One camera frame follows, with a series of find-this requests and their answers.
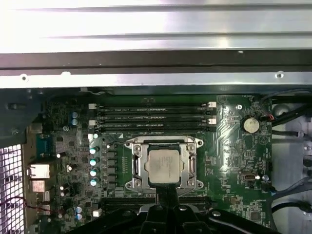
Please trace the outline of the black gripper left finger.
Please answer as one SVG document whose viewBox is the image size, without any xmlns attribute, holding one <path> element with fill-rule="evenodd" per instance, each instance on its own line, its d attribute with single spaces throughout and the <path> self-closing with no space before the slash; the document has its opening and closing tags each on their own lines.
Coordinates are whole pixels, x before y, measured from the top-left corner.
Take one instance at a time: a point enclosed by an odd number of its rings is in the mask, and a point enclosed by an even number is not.
<svg viewBox="0 0 312 234">
<path fill-rule="evenodd" d="M 168 188 L 156 189 L 156 203 L 147 212 L 136 214 L 125 208 L 101 216 L 71 230 L 72 234 L 167 234 Z"/>
</svg>

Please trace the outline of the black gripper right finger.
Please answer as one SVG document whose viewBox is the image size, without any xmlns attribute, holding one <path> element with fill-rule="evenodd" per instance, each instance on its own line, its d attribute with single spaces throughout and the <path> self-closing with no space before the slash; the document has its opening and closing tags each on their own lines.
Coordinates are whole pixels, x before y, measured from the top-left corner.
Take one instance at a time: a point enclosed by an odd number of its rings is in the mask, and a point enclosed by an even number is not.
<svg viewBox="0 0 312 234">
<path fill-rule="evenodd" d="M 177 234 L 277 234 L 271 228 L 234 215 L 212 209 L 205 215 L 179 202 L 176 188 L 168 188 L 168 208 L 173 212 Z"/>
</svg>

